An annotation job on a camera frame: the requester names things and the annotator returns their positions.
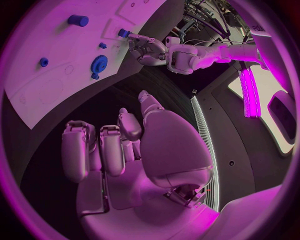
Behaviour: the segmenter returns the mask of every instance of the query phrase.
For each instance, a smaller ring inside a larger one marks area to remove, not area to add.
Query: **dark floor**
[[[127,108],[142,124],[141,90],[154,95],[171,110],[197,127],[194,112],[187,97],[156,67],[144,67],[100,92],[78,107],[58,124],[41,143],[30,160],[21,182],[21,190],[36,211],[55,229],[71,240],[86,239],[77,219],[77,184],[66,179],[61,163],[61,136],[69,120],[83,120],[99,130],[103,125],[117,122],[119,109]]]

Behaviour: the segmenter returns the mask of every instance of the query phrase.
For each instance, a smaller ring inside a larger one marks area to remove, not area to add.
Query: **robotic hand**
[[[166,45],[155,38],[137,35],[131,32],[129,51],[142,65],[167,65],[174,73],[191,74],[197,69],[204,69],[216,63],[229,63],[231,60],[256,62],[263,69],[268,69],[257,46],[252,44],[216,43],[213,46],[180,44],[178,37],[166,38]]]

